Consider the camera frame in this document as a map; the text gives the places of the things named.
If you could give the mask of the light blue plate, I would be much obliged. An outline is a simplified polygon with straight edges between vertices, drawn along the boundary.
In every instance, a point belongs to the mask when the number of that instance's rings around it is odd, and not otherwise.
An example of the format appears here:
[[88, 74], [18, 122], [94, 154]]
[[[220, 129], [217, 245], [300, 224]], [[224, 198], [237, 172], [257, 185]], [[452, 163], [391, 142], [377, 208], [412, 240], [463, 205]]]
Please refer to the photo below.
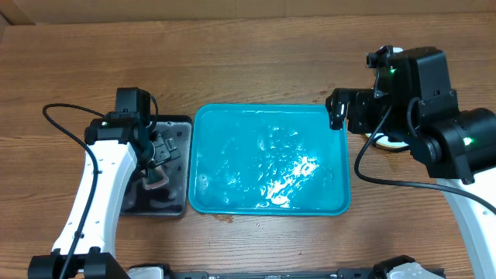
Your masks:
[[372, 147], [391, 153], [400, 153], [409, 151], [409, 145], [403, 142], [391, 142], [383, 133], [378, 133], [372, 142]]

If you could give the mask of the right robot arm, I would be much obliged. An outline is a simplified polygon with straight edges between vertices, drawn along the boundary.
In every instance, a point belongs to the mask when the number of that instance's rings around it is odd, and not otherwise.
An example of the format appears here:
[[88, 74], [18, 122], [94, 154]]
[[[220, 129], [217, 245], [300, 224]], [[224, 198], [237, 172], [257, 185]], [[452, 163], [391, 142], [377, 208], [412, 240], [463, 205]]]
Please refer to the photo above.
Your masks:
[[366, 55], [371, 88], [336, 88], [326, 99], [329, 124], [398, 144], [423, 164], [460, 228], [477, 278], [495, 276], [495, 114], [462, 111], [445, 53], [434, 46], [387, 45]]

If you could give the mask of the pink green sponge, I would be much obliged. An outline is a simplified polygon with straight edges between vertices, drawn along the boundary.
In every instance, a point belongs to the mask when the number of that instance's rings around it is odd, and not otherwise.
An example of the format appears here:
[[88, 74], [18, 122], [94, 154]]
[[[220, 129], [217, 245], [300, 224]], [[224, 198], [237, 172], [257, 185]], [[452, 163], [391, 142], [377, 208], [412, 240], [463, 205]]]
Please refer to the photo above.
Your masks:
[[143, 188], [145, 190], [153, 190], [161, 188], [169, 183], [169, 177], [166, 175], [162, 167], [148, 169], [147, 175], [143, 179]]

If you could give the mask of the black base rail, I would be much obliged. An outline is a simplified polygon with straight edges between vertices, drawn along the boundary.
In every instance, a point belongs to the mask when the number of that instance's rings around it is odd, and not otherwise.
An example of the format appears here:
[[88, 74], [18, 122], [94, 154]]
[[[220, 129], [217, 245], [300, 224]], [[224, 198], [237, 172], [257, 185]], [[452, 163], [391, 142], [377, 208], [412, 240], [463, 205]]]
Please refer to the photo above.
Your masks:
[[341, 268], [337, 271], [302, 271], [273, 273], [224, 273], [165, 271], [163, 267], [135, 267], [127, 272], [132, 279], [370, 279], [371, 268]]

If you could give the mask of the black water tray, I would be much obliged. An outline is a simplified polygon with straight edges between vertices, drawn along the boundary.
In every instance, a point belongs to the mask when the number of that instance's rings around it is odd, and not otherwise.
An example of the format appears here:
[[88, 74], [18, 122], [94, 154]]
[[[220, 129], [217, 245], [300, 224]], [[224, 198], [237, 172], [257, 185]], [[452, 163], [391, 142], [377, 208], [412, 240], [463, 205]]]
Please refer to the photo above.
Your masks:
[[179, 218], [186, 210], [192, 119], [187, 115], [159, 115], [155, 130], [169, 130], [176, 140], [181, 156], [160, 166], [169, 177], [169, 183], [161, 188], [145, 190], [143, 179], [149, 168], [135, 170], [126, 187], [121, 214]]

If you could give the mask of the teal plastic tray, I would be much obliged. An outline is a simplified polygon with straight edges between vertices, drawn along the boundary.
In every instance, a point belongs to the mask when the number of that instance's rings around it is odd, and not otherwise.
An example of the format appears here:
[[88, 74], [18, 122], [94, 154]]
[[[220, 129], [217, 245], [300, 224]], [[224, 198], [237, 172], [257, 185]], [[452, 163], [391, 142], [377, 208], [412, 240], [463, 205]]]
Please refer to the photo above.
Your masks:
[[205, 214], [341, 215], [351, 204], [346, 132], [330, 129], [322, 105], [204, 105], [188, 199]]

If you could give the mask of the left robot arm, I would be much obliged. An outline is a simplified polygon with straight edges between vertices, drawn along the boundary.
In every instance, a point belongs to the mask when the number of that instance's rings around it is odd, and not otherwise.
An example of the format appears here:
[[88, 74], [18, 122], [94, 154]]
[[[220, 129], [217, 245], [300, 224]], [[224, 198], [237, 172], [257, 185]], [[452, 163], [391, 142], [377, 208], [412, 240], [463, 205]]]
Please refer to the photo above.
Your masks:
[[156, 131], [156, 99], [140, 88], [118, 88], [115, 109], [99, 113], [71, 138], [85, 150], [84, 171], [71, 213], [48, 255], [34, 256], [30, 278], [156, 278], [174, 276], [166, 263], [125, 270], [115, 258], [122, 200], [133, 172], [147, 172], [180, 156], [177, 144]]

